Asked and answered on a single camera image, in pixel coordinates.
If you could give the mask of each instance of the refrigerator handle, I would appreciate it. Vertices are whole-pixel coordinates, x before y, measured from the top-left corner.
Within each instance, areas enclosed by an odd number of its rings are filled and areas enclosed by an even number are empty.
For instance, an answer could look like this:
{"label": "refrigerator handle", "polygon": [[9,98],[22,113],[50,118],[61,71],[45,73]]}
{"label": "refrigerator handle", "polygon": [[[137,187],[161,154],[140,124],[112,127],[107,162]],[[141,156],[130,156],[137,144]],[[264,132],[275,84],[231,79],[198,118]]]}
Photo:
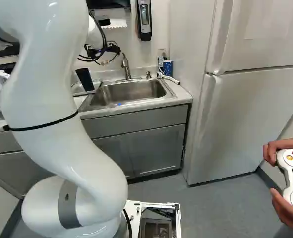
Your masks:
{"label": "refrigerator handle", "polygon": [[234,39],[231,36],[235,34],[240,9],[241,0],[217,0],[207,58],[207,72],[214,75],[225,72],[234,46]]}

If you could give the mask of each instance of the paper towel dispenser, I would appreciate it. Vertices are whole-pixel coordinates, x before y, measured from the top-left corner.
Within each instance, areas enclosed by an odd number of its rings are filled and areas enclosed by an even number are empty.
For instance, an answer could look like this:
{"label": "paper towel dispenser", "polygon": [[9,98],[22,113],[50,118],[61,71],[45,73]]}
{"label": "paper towel dispenser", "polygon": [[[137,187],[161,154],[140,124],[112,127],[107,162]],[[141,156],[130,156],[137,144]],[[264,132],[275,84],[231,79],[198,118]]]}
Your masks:
{"label": "paper towel dispenser", "polygon": [[131,7],[130,0],[87,0],[89,9]]}

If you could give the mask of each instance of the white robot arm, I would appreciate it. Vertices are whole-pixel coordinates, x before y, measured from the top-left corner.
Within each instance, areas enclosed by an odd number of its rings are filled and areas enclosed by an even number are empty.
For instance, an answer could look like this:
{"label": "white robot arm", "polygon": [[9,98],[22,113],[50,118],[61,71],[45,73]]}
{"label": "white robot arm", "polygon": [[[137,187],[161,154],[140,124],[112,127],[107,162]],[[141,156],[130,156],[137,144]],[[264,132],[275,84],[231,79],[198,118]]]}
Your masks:
{"label": "white robot arm", "polygon": [[85,0],[0,0],[0,42],[21,47],[1,110],[30,158],[58,175],[22,206],[27,226],[46,237],[112,238],[127,200],[123,171],[86,134],[70,91],[82,46],[101,46],[95,27]]}

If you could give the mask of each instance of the blue cup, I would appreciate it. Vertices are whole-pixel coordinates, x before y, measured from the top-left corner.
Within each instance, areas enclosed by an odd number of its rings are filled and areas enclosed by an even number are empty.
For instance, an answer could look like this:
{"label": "blue cup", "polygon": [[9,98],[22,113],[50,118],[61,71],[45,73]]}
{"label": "blue cup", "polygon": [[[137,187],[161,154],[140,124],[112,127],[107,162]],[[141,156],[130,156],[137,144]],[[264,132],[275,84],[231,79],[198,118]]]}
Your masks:
{"label": "blue cup", "polygon": [[171,59],[164,61],[164,75],[173,76],[173,61]]}

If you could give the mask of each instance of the faucet handle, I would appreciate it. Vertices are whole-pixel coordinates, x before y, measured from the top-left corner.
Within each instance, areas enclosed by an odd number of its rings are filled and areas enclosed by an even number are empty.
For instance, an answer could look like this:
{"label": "faucet handle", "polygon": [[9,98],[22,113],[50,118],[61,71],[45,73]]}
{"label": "faucet handle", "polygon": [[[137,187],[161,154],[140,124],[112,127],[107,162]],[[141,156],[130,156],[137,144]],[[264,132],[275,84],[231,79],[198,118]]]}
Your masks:
{"label": "faucet handle", "polygon": [[147,71],[146,72],[146,79],[151,79],[152,76],[151,76],[151,72],[150,71]]}
{"label": "faucet handle", "polygon": [[124,52],[123,52],[123,60],[122,60],[121,67],[122,67],[122,68],[127,68],[127,67],[129,67],[129,66],[128,66],[128,59],[127,59],[127,57],[126,57],[126,55],[125,55]]}

